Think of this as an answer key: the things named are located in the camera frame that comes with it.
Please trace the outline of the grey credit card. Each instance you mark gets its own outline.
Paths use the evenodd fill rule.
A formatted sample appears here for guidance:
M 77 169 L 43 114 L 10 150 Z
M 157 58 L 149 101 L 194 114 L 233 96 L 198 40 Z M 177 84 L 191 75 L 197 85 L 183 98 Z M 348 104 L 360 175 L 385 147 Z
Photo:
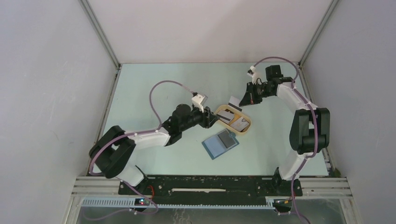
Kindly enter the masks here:
M 231 149 L 239 144 L 239 142 L 235 138 L 235 134 L 228 129 L 225 129 L 217 134 L 217 137 L 224 145 L 225 149 Z

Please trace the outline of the blue leather card holder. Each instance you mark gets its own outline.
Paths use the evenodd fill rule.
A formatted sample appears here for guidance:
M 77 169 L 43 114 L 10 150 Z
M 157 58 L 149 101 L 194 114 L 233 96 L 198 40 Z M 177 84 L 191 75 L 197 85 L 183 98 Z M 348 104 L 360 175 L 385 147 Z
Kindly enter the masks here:
M 220 157 L 221 155 L 223 155 L 224 153 L 228 152 L 229 150 L 233 149 L 225 149 L 224 145 L 221 143 L 221 141 L 219 140 L 219 138 L 217 137 L 217 134 L 209 137 L 208 139 L 204 140 L 202 142 L 202 145 L 204 147 L 204 149 L 206 150 L 206 152 L 208 153 L 208 155 L 210 156 L 210 158 L 212 160 Z

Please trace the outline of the white striped credit card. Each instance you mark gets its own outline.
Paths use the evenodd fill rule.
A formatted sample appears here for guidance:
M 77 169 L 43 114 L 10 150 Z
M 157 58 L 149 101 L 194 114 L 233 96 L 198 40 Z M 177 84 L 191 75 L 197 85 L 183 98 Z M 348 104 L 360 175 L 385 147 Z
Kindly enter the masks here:
M 234 96 L 231 96 L 229 99 L 228 105 L 241 112 L 242 109 L 239 107 L 239 103 L 240 103 L 240 99 L 238 99 Z

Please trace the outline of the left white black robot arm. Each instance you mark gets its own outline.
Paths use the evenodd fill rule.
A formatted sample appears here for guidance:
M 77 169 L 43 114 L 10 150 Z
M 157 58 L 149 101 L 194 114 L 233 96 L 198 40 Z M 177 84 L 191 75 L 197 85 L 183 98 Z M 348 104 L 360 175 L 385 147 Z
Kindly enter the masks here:
M 170 146 L 182 138 L 183 131 L 196 125 L 208 129 L 218 120 L 219 117 L 209 107 L 201 111 L 195 106 L 180 104 L 156 130 L 127 133 L 119 126 L 113 126 L 89 151 L 90 168 L 96 166 L 107 179 L 118 178 L 128 183 L 134 193 L 143 194 L 148 188 L 148 179 L 133 164 L 131 156 L 134 151 Z

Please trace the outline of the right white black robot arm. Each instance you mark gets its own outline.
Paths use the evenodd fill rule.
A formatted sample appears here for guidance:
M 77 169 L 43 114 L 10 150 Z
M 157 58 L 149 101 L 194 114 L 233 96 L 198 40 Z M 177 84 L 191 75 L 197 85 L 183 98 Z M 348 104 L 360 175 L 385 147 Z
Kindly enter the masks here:
M 276 96 L 281 99 L 294 114 L 289 142 L 292 150 L 286 161 L 277 168 L 272 181 L 272 190 L 277 195 L 284 195 L 290 189 L 290 182 L 298 178 L 305 163 L 316 156 L 330 141 L 330 111 L 317 107 L 300 93 L 295 80 L 283 76 L 279 65 L 265 69 L 266 81 L 262 82 L 256 67 L 251 66 L 248 74 L 251 82 L 247 83 L 245 95 L 239 106 L 256 105 L 263 98 Z

